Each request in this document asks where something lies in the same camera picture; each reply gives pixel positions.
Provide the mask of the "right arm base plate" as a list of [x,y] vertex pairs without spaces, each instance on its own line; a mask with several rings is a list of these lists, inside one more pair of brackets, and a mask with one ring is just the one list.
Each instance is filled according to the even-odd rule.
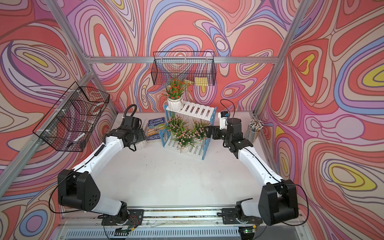
[[253,216],[245,216],[242,214],[241,210],[236,208],[223,208],[220,212],[217,213],[217,216],[222,218],[224,225],[256,225],[260,223],[259,218]]

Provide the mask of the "blue white wooden rack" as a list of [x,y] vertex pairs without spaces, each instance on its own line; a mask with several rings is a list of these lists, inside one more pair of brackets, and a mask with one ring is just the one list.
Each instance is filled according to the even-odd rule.
[[178,111],[165,106],[166,128],[160,131],[164,148],[204,160],[211,138],[205,133],[217,109],[185,102]]

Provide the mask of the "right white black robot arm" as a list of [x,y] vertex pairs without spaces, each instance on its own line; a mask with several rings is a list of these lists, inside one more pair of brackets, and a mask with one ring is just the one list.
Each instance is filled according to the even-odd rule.
[[238,201],[233,217],[239,222],[250,218],[261,219],[267,226],[298,218],[297,188],[291,180],[284,180],[262,160],[253,144],[243,136],[242,121],[235,118],[228,108],[218,114],[219,125],[210,126],[206,133],[213,140],[222,140],[223,147],[240,160],[256,179],[261,188],[258,200]]

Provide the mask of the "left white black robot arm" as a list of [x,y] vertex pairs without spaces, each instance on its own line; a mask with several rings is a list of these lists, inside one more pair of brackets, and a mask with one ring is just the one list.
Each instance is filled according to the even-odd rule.
[[135,152],[137,145],[147,139],[142,120],[134,116],[137,105],[132,104],[127,109],[132,109],[132,113],[124,114],[121,125],[106,134],[95,151],[73,169],[63,170],[58,175],[59,205],[100,214],[104,225],[128,225],[133,219],[127,204],[104,195],[95,181],[117,153],[124,148]]

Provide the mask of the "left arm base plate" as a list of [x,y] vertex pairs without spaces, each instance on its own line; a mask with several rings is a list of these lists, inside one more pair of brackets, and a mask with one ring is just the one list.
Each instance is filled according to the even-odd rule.
[[123,210],[116,216],[104,215],[102,217],[102,226],[140,226],[144,218],[143,209]]

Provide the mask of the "red flower potted plant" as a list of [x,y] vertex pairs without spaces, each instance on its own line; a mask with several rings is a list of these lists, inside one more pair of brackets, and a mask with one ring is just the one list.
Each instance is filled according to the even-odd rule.
[[188,85],[184,80],[180,80],[177,77],[171,77],[169,83],[166,86],[168,108],[170,111],[178,112],[184,107],[183,94],[188,90]]

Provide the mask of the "pink flower potted plant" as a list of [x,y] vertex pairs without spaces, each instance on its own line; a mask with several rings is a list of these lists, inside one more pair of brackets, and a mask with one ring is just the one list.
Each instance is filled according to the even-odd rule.
[[193,121],[193,137],[196,143],[202,143],[207,138],[207,131],[210,126],[210,122],[203,120]]
[[185,127],[182,131],[178,132],[174,139],[177,142],[177,150],[180,153],[191,152],[196,146],[193,132],[189,127]]
[[186,122],[181,116],[173,115],[168,120],[167,124],[165,125],[165,128],[172,134],[176,135],[178,132],[182,131],[185,126]]

